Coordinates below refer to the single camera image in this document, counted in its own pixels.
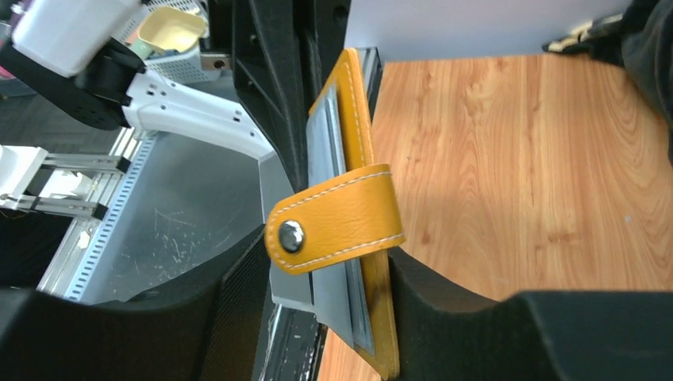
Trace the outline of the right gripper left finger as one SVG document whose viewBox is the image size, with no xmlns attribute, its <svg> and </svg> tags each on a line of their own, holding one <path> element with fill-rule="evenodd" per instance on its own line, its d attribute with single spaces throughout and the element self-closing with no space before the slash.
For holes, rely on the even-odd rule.
<svg viewBox="0 0 673 381">
<path fill-rule="evenodd" d="M 250 380 L 270 261 L 257 228 L 126 302 L 1 293 L 4 380 Z"/>
</svg>

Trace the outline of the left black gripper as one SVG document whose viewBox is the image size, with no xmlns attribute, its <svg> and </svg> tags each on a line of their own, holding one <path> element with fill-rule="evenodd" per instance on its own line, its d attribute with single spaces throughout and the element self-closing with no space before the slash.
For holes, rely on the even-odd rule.
<svg viewBox="0 0 673 381">
<path fill-rule="evenodd" d="M 325 84 L 344 48 L 351 3 L 295 1 L 293 27 L 292 1 L 233 2 L 237 96 L 278 153 L 296 192 L 308 187 L 302 80 L 308 90 Z"/>
</svg>

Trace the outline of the grey credit card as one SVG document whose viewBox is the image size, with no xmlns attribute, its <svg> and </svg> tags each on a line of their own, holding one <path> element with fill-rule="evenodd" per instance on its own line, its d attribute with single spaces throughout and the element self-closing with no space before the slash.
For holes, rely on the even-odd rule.
<svg viewBox="0 0 673 381">
<path fill-rule="evenodd" d="M 306 124 L 308 184 L 315 186 L 346 172 L 339 115 L 338 86 L 328 85 L 310 113 Z M 371 319 L 363 286 L 359 260 L 290 275 L 271 265 L 272 301 L 286 308 L 315 314 L 343 342 L 375 351 Z"/>
</svg>

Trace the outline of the yellow leather card holder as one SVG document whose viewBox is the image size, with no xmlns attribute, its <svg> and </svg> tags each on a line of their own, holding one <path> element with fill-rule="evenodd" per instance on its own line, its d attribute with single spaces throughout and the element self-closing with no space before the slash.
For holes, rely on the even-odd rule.
<svg viewBox="0 0 673 381">
<path fill-rule="evenodd" d="M 360 52 L 346 48 L 317 97 L 328 85 L 338 86 L 346 172 L 278 202 L 267 219 L 265 244 L 272 262 L 290 275 L 360 261 L 375 351 L 353 349 L 390 380 L 399 375 L 400 360 L 388 252 L 406 237 L 390 167 L 375 160 L 363 72 Z"/>
</svg>

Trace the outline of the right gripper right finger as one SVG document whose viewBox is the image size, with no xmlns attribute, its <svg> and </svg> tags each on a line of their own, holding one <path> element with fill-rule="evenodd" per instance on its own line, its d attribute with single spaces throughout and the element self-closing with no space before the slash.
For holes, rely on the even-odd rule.
<svg viewBox="0 0 673 381">
<path fill-rule="evenodd" d="M 669 380 L 672 295 L 522 291 L 497 302 L 389 252 L 401 380 Z"/>
</svg>

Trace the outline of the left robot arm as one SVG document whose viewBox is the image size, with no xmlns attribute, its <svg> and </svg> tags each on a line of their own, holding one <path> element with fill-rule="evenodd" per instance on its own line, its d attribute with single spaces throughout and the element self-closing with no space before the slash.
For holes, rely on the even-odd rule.
<svg viewBox="0 0 673 381">
<path fill-rule="evenodd" d="M 212 1 L 237 101 L 166 79 L 113 38 L 139 1 L 35 1 L 1 65 L 92 128 L 174 133 L 260 159 L 276 151 L 294 191 L 308 186 L 308 110 L 343 47 L 348 1 Z"/>
</svg>

